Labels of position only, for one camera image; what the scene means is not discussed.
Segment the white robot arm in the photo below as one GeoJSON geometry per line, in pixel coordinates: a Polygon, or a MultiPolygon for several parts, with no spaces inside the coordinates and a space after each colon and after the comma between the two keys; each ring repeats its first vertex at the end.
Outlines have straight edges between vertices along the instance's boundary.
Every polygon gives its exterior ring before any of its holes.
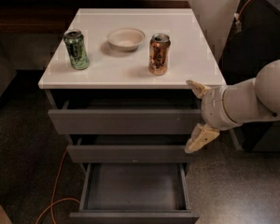
{"type": "Polygon", "coordinates": [[[234,85],[211,88],[193,80],[187,84],[202,100],[204,120],[186,143],[188,154],[215,140],[222,131],[249,122],[280,120],[280,60],[265,65],[256,77],[234,85]]]}

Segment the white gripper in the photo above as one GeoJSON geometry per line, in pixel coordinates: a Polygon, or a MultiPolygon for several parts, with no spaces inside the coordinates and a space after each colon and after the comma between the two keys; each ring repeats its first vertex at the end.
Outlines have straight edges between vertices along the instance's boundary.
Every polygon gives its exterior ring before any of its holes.
{"type": "Polygon", "coordinates": [[[210,89],[209,86],[193,80],[187,80],[186,83],[195,96],[202,99],[202,117],[207,123],[198,123],[195,126],[185,147],[185,152],[190,154],[215,140],[219,136],[219,131],[240,127],[241,124],[232,120],[225,110],[223,101],[227,85],[210,89]]]}

